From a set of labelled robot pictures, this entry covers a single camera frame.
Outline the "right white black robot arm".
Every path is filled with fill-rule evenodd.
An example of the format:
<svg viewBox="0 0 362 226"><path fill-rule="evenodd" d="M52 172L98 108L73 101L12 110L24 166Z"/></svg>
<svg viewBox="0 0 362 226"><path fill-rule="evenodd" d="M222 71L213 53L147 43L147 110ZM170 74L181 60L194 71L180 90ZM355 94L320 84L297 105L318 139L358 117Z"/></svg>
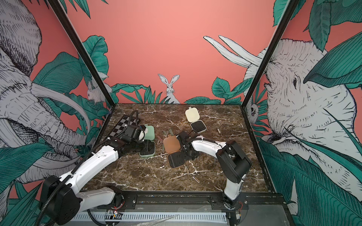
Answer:
<svg viewBox="0 0 362 226"><path fill-rule="evenodd" d="M229 201L235 201L241 192L242 183L249 172L252 161L248 158L241 146L234 140L220 142L205 138L200 134L190 136L182 131L177 136L181 149L206 153L219 162L219 165L227 178L224 195Z"/></svg>

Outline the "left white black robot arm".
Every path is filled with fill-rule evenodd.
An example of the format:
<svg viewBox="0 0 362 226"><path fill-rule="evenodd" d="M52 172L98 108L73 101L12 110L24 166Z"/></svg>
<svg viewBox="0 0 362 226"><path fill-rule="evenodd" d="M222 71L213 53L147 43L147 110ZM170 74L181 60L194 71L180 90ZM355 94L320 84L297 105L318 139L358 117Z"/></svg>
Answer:
<svg viewBox="0 0 362 226"><path fill-rule="evenodd" d="M147 132L145 126L139 125L138 110L133 110L126 126L96 145L74 169L60 177L48 177L42 185L35 225L40 225L44 215L51 219L48 226L64 225L79 211L112 203L116 195L112 188L90 191L84 198L80 190L104 168L132 152L131 145L144 141Z"/></svg>

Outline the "brown clipper case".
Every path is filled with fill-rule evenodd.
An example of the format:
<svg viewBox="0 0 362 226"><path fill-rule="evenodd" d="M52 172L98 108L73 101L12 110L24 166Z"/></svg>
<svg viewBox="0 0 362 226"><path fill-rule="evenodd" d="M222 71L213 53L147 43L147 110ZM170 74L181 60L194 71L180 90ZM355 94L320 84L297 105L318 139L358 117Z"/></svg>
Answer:
<svg viewBox="0 0 362 226"><path fill-rule="evenodd" d="M167 161L172 169L185 165L185 153L181 151L180 141L175 135L169 135L163 140L163 147L167 153Z"/></svg>

